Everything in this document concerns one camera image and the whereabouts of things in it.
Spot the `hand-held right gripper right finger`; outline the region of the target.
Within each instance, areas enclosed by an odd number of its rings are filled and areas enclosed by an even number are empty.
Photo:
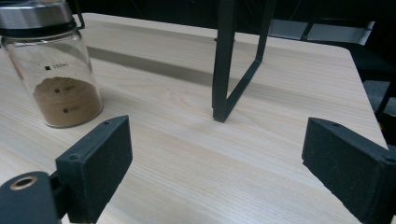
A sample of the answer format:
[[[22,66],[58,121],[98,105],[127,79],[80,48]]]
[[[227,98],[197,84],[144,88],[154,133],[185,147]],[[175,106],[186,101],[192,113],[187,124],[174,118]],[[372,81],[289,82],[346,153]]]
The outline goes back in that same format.
[[[396,216],[396,152],[341,124],[310,118],[303,165],[363,224]]]

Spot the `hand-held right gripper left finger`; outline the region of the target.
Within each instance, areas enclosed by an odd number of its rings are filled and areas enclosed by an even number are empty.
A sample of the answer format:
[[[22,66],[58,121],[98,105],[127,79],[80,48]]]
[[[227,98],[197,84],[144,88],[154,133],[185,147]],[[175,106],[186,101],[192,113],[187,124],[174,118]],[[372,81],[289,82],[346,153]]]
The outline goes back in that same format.
[[[71,193],[69,220],[97,222],[132,160],[127,116],[103,121],[58,157],[58,179]]]

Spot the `glass jar with brown powder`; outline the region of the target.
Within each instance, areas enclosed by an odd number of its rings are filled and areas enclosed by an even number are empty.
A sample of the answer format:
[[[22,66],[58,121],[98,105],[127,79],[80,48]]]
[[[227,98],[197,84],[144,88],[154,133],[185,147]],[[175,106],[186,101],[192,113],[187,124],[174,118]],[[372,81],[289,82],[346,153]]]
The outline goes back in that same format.
[[[47,125],[76,126],[101,112],[91,60],[65,0],[0,0],[0,38]]]

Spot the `black metal shelf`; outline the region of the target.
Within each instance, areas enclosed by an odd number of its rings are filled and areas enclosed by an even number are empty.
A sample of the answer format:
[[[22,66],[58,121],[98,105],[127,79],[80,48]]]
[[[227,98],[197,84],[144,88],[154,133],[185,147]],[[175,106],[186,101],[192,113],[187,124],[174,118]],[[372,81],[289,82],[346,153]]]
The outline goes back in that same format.
[[[214,29],[79,12],[90,55],[151,74],[211,87],[212,117],[225,121],[262,64],[276,0],[266,0],[257,51],[233,90],[229,89],[238,0],[219,0]]]

